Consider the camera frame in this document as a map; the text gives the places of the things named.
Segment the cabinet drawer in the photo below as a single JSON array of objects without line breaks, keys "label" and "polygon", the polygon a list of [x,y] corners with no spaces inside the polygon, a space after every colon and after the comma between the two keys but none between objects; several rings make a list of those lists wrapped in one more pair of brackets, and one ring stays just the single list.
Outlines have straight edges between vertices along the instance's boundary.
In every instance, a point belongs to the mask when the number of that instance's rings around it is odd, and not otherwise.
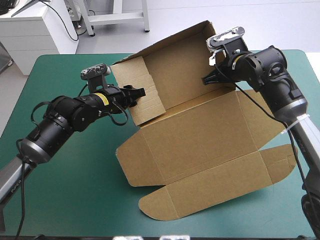
[{"label": "cabinet drawer", "polygon": [[43,20],[0,21],[0,37],[50,35]]},{"label": "cabinet drawer", "polygon": [[46,36],[0,36],[7,51],[57,50],[50,35]]},{"label": "cabinet drawer", "polygon": [[38,57],[59,54],[57,50],[8,51],[23,75],[29,75]]}]

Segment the cable tie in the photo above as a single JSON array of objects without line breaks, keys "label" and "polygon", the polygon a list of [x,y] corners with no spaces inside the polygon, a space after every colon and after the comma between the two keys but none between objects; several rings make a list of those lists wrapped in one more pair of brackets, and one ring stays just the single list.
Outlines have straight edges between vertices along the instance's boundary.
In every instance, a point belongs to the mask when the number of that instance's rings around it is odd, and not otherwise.
[{"label": "cable tie", "polygon": [[296,121],[294,121],[292,124],[290,124],[285,130],[283,130],[281,132],[281,134],[285,134],[287,133],[291,128],[293,128],[296,124],[300,123],[301,121],[303,121],[304,119],[310,117],[309,114],[303,114],[301,116],[297,116],[296,117]]}]

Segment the yellow label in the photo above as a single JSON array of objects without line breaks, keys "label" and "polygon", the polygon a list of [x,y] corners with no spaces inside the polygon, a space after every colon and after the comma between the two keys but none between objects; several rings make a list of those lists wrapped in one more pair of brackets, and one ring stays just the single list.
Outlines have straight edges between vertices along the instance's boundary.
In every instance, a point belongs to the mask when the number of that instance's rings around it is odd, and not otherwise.
[{"label": "yellow label", "polygon": [[100,93],[100,92],[96,92],[96,93],[94,93],[94,95],[97,95],[97,96],[102,100],[102,102],[103,102],[103,104],[104,104],[105,106],[109,105],[109,101],[108,101],[108,99],[106,98],[105,95],[103,95],[103,94]]}]

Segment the white table leg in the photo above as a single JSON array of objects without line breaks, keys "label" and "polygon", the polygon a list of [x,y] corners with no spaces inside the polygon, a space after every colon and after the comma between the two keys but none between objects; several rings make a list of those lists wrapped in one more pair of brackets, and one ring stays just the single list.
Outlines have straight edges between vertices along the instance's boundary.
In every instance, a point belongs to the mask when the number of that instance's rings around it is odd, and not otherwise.
[{"label": "white table leg", "polygon": [[142,0],[142,12],[143,12],[143,20],[144,20],[144,31],[149,32],[149,15],[148,15],[148,5],[147,0]]},{"label": "white table leg", "polygon": [[95,33],[91,27],[91,24],[90,24],[90,21],[89,21],[89,18],[88,16],[90,15],[89,14],[89,10],[88,10],[88,6],[87,6],[87,3],[86,3],[86,0],[79,0],[78,1],[78,5],[79,5],[79,8],[80,8],[80,11],[81,11],[81,15],[83,17],[83,21],[84,21],[84,24],[85,24],[85,27],[86,27],[86,30],[88,32],[88,34],[90,36],[94,36]]},{"label": "white table leg", "polygon": [[113,0],[113,14],[122,14],[122,1]]}]

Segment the green table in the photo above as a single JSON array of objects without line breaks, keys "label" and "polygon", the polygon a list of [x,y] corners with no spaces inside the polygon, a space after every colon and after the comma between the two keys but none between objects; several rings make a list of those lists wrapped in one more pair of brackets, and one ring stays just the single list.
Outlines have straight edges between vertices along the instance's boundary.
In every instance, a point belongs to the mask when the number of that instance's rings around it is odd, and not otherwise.
[{"label": "green table", "polygon": [[[287,50],[289,71],[310,103],[308,113],[320,126],[320,85],[304,52]],[[33,124],[30,113],[42,101],[76,96],[84,81],[80,71],[108,65],[127,54],[45,55],[34,65],[10,120],[0,138],[0,168],[17,153],[16,139]],[[115,84],[113,76],[107,78]],[[36,114],[40,121],[44,107]],[[157,221],[138,208],[139,199],[158,187],[131,187],[115,156],[116,148],[138,128],[129,119],[116,126],[106,117],[86,131],[75,133],[47,164],[27,179],[26,216],[22,235],[155,237],[188,234],[192,237],[313,236],[300,206],[301,179],[297,168],[280,183],[174,221]],[[267,148],[289,143],[277,136]],[[304,169],[306,164],[300,154]],[[20,192],[4,209],[7,235],[14,235],[21,216]]]}]

